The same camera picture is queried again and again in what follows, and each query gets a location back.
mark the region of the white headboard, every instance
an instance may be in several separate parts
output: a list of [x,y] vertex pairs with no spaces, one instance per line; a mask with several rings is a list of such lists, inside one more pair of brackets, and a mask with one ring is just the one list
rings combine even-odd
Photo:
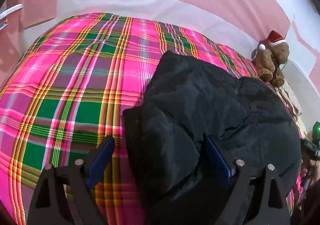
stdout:
[[288,60],[282,72],[300,103],[301,119],[309,133],[315,122],[320,121],[320,94],[294,62]]

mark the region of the brown stuffed animal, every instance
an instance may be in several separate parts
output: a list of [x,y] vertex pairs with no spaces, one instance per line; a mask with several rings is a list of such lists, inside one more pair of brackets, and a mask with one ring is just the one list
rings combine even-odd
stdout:
[[272,30],[268,38],[262,41],[257,56],[253,60],[259,78],[265,82],[269,81],[275,88],[281,87],[284,84],[284,75],[279,66],[287,62],[288,56],[288,43],[279,33]]

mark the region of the teddy bear's head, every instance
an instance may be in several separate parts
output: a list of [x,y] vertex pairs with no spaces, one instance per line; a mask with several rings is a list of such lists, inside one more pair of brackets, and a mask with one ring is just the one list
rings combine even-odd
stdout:
[[278,64],[284,64],[287,62],[289,56],[289,45],[287,42],[272,46],[270,47],[270,50]]

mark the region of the white pom-pom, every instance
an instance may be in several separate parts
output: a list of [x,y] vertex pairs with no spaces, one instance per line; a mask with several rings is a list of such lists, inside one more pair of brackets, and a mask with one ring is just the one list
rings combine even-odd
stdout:
[[259,49],[262,50],[262,51],[264,51],[264,50],[266,49],[266,46],[265,46],[264,44],[261,44],[261,45],[259,46]]

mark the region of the hand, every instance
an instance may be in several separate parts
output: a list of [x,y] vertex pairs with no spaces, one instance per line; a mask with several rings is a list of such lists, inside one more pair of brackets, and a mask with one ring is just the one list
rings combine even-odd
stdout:
[[308,166],[313,166],[315,167],[314,169],[314,173],[312,176],[312,180],[310,181],[310,187],[312,187],[316,182],[318,182],[320,180],[320,161],[314,161],[314,160],[310,160],[309,163],[308,162],[303,162],[301,165],[301,170],[300,170],[300,176],[301,177],[305,177],[307,174],[307,168]]

